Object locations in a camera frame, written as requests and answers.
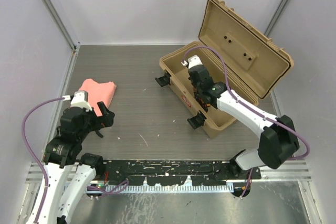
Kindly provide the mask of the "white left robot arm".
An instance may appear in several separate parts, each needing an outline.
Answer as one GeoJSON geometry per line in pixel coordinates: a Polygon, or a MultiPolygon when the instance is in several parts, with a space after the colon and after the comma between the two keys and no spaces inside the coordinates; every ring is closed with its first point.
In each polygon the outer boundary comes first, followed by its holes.
{"type": "Polygon", "coordinates": [[[102,156],[85,153],[74,178],[69,186],[65,185],[88,134],[113,125],[115,114],[102,101],[97,105],[101,116],[79,104],[64,110],[57,134],[47,144],[43,161],[38,164],[43,178],[28,223],[70,223],[89,183],[104,176],[102,156]]]}

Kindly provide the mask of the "tan plastic tool case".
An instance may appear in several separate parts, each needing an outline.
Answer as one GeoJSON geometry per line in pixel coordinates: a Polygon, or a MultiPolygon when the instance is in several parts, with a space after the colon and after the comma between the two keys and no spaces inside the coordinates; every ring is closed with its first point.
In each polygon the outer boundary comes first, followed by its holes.
{"type": "Polygon", "coordinates": [[[160,86],[169,85],[194,118],[202,115],[201,128],[210,137],[218,136],[235,122],[231,115],[195,99],[187,68],[181,62],[197,55],[214,82],[228,82],[239,96],[253,105],[267,97],[293,68],[284,49],[239,16],[221,0],[207,0],[198,40],[162,57],[165,72],[160,86]]]}

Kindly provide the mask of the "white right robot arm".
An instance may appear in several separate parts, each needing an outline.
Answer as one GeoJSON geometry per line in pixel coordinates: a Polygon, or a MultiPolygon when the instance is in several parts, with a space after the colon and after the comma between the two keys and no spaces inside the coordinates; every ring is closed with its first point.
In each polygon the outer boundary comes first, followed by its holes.
{"type": "Polygon", "coordinates": [[[215,83],[204,65],[189,68],[188,74],[200,104],[233,116],[259,137],[257,148],[243,150],[230,160],[233,177],[241,179],[249,169],[259,166],[277,169],[298,150],[291,118],[269,114],[241,98],[225,83],[215,83]]]}

